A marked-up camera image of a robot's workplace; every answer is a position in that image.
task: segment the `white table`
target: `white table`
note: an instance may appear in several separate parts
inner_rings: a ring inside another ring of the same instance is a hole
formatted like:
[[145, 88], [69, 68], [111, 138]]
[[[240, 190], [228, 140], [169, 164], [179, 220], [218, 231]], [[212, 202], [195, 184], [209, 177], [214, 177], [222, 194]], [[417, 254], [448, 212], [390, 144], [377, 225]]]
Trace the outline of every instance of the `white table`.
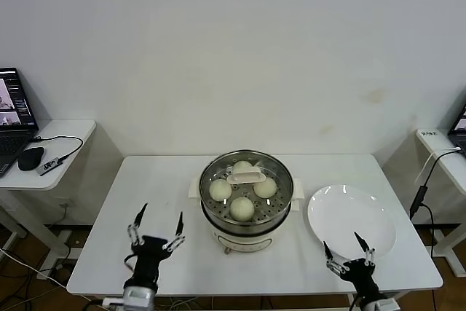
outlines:
[[[277, 156], [299, 178], [305, 202], [329, 184], [351, 184], [379, 196], [397, 228], [392, 251], [376, 263], [374, 280], [382, 291], [402, 292], [443, 283], [422, 241], [370, 154]], [[186, 242], [160, 264], [159, 295], [244, 296], [262, 294], [348, 294], [350, 283], [325, 267], [323, 246], [306, 225], [305, 210], [290, 213], [272, 245], [255, 253], [224, 254], [210, 235], [198, 200], [188, 198], [191, 180], [212, 156], [128, 157], [100, 210], [68, 282], [73, 294], [116, 296], [130, 277], [123, 259], [130, 250], [127, 225], [149, 205], [142, 235], [174, 237], [183, 211]]]
[[[447, 137], [448, 130], [443, 129], [419, 129], [416, 132], [417, 138], [426, 147], [429, 153], [436, 151], [433, 160], [440, 156], [444, 149], [454, 147], [454, 144]], [[466, 195], [466, 158], [462, 154], [449, 154], [438, 161], [445, 174], [451, 179], [458, 190]], [[448, 236], [444, 237], [442, 231], [436, 229], [434, 237], [437, 244], [434, 247], [434, 256], [443, 257], [449, 263], [451, 270], [457, 277], [466, 277], [466, 270], [461, 261], [453, 252], [453, 247], [466, 238], [466, 221], [457, 227]]]
[[[76, 136], [86, 142], [95, 129], [95, 122], [93, 120], [39, 121], [39, 127], [40, 131], [37, 135], [42, 138], [67, 135]], [[41, 163], [43, 164], [56, 157], [62, 157], [70, 151], [73, 151], [78, 145], [79, 142], [77, 140], [61, 138], [42, 143], [31, 143], [28, 148], [38, 146], [45, 148], [45, 154]], [[43, 176], [39, 176], [35, 170], [21, 171], [17, 167], [16, 162], [8, 170], [7, 174], [3, 178], [0, 178], [0, 190], [3, 190], [0, 191], [0, 205], [11, 217], [22, 224], [31, 234], [39, 238], [51, 250], [41, 269], [53, 267], [57, 259], [64, 258], [68, 254], [68, 247], [64, 242], [68, 239], [71, 231], [62, 231], [60, 236], [56, 237], [41, 223], [36, 215], [34, 215], [33, 208], [29, 208], [30, 205], [23, 199], [20, 191], [47, 191], [57, 186], [79, 151], [64, 160], [61, 166]], [[0, 222], [7, 223], [7, 221], [8, 217], [0, 212]], [[73, 248], [69, 258], [77, 259], [80, 251], [80, 249]]]

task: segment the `steamed bun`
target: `steamed bun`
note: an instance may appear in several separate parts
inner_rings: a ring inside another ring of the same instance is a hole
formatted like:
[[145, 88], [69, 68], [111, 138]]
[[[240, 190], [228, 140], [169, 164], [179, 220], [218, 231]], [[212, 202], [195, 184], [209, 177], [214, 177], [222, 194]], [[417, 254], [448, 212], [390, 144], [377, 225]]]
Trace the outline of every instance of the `steamed bun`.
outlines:
[[216, 202], [222, 202], [228, 200], [232, 195], [232, 187], [226, 180], [219, 178], [212, 181], [209, 187], [209, 194]]
[[270, 198], [277, 192], [277, 184], [273, 178], [266, 178], [265, 181], [254, 184], [254, 192], [260, 198]]
[[254, 204], [246, 197], [237, 198], [230, 204], [230, 215], [237, 221], [249, 221], [254, 215]]
[[245, 161], [245, 160], [240, 160], [239, 162], [236, 162], [233, 165], [232, 173], [235, 174], [238, 171], [240, 171], [241, 169], [247, 168], [247, 167], [252, 167], [252, 165], [249, 162]]

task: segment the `laptop screen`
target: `laptop screen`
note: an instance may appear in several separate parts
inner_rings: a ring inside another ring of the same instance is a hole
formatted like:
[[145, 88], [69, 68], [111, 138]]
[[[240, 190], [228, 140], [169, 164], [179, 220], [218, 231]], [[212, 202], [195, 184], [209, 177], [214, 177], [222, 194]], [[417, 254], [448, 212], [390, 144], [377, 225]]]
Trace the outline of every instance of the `laptop screen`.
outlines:
[[453, 127], [451, 127], [450, 133], [466, 133], [466, 106], [463, 107], [463, 110], [459, 114], [456, 122]]
[[37, 129], [36, 120], [13, 68], [0, 69], [0, 130]]

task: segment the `floor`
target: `floor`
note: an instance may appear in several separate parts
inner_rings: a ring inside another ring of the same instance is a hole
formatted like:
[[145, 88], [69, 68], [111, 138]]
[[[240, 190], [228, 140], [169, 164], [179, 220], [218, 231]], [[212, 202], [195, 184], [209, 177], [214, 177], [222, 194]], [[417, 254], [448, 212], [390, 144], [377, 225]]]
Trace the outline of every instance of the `floor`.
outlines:
[[[76, 230], [68, 240], [71, 247], [82, 247], [89, 234], [88, 230]], [[427, 230], [420, 230], [419, 235], [425, 243], [430, 241], [430, 235]], [[0, 245], [7, 240], [9, 232], [0, 228]], [[47, 248], [38, 241], [34, 236], [28, 235], [23, 240], [16, 240], [12, 251], [20, 258], [24, 259], [31, 266], [38, 266], [48, 252]], [[466, 242], [459, 244], [455, 251], [459, 258], [466, 263]], [[435, 299], [438, 311], [466, 311], [466, 278], [455, 278], [451, 273], [448, 264], [442, 258], [436, 258], [435, 264], [440, 270], [444, 284], [443, 287], [435, 291]], [[37, 280], [31, 277], [31, 283], [28, 288], [28, 298], [38, 296], [50, 291], [48, 294], [31, 301], [30, 305], [25, 303], [12, 307], [22, 299], [10, 298], [6, 302], [6, 297], [13, 294], [22, 284], [26, 283], [27, 277], [7, 278], [1, 275], [26, 275], [27, 269], [4, 257], [0, 262], [0, 311], [25, 310], [25, 311], [79, 311], [87, 302], [81, 297], [72, 296], [64, 289], [53, 286], [48, 281]], [[70, 272], [62, 269], [57, 272], [56, 278], [59, 281], [66, 281]], [[20, 289], [18, 295], [24, 297], [26, 293], [25, 285]], [[168, 298], [157, 298], [157, 309], [168, 310], [171, 302]], [[399, 300], [402, 310], [409, 311], [431, 311], [433, 310], [432, 296], [430, 291], [411, 292]], [[189, 303], [193, 310], [260, 310], [263, 309], [294, 309], [294, 308], [319, 308], [319, 307], [348, 307], [345, 296], [326, 295], [326, 296], [271, 296], [261, 298], [260, 296], [245, 297], [200, 297]], [[90, 310], [101, 310], [97, 307], [91, 307]]]

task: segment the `computer mouse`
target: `computer mouse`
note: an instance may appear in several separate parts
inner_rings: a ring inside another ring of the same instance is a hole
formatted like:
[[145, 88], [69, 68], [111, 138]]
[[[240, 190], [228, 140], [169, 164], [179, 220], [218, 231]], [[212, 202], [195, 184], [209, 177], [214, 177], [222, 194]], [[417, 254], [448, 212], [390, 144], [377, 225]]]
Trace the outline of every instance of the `computer mouse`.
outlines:
[[17, 167], [22, 171], [36, 169], [42, 161], [44, 147], [25, 149], [17, 159]]

